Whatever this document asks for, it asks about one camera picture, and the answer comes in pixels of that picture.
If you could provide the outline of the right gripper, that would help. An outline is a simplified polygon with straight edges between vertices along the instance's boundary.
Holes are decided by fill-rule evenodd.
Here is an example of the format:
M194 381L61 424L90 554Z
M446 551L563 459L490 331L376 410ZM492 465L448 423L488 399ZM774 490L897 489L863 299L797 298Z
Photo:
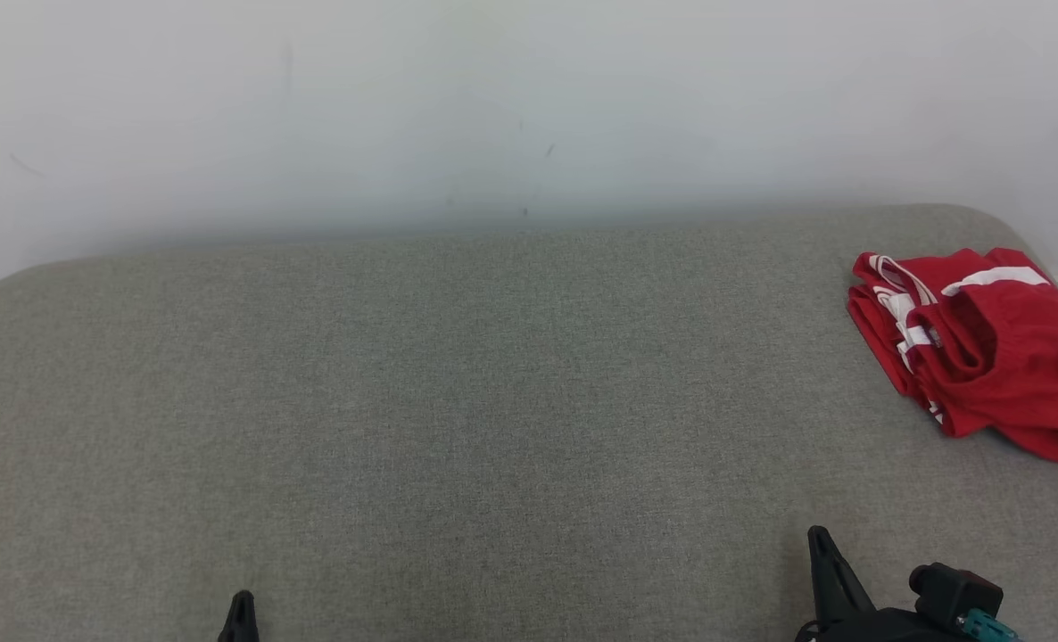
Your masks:
M1004 591L995 582L944 564L913 569L912 610L875 608L825 527L807 530L815 618L798 641L1004 641L997 620Z

